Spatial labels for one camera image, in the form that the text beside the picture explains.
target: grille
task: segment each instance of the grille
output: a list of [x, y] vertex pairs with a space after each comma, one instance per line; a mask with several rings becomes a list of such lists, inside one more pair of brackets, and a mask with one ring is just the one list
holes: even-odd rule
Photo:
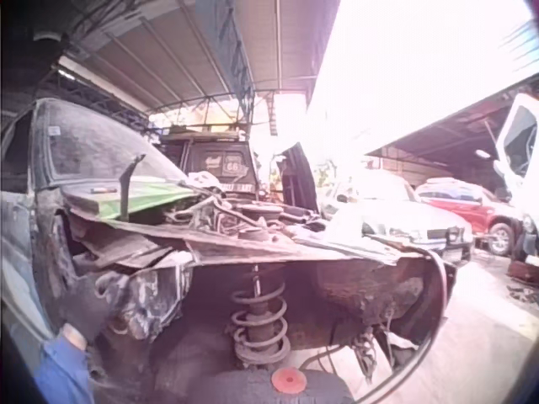
[[435, 240], [438, 238], [446, 238], [447, 229], [427, 230], [427, 238]]

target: white van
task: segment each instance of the white van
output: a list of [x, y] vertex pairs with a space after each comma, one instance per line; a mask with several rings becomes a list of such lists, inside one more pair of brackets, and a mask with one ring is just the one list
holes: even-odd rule
[[539, 267], [539, 151], [535, 151], [539, 100], [528, 94], [515, 97], [496, 149], [494, 169], [512, 193], [511, 204], [525, 212], [524, 232], [515, 259]]

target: damaged car body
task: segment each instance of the damaged car body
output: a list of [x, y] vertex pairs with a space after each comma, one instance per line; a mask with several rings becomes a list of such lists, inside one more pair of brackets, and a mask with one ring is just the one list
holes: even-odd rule
[[[130, 277], [89, 350], [96, 402], [180, 400], [202, 376], [301, 369], [296, 353], [321, 347], [352, 348], [368, 379], [376, 361], [362, 343], [375, 338], [388, 358], [390, 331], [422, 345], [456, 281], [431, 252], [358, 236], [360, 222], [193, 185], [136, 132], [68, 102], [39, 100], [2, 140], [6, 305], [45, 339], [75, 279]], [[311, 194], [300, 171], [296, 200]]]

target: silver car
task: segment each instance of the silver car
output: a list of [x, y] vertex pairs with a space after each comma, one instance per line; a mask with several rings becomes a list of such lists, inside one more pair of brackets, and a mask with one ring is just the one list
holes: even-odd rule
[[327, 220], [336, 215], [358, 217], [364, 234], [405, 238], [449, 262], [471, 257], [471, 225], [459, 215], [422, 203], [404, 178], [384, 170], [361, 170], [353, 179], [337, 182], [321, 198], [320, 210]]

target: coil spring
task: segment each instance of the coil spring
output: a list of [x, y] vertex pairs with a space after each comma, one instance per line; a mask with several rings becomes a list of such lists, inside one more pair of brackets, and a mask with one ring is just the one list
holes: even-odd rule
[[[252, 273], [255, 278], [259, 273]], [[232, 293], [232, 301], [246, 305], [247, 310], [237, 311], [232, 315], [232, 322], [237, 326], [233, 334], [236, 355], [245, 364], [262, 366], [280, 362], [291, 351], [290, 340], [286, 336], [288, 323], [285, 315], [287, 304], [282, 298], [285, 284], [266, 295], [249, 294], [245, 291]], [[280, 302], [280, 309], [270, 310], [270, 302]]]

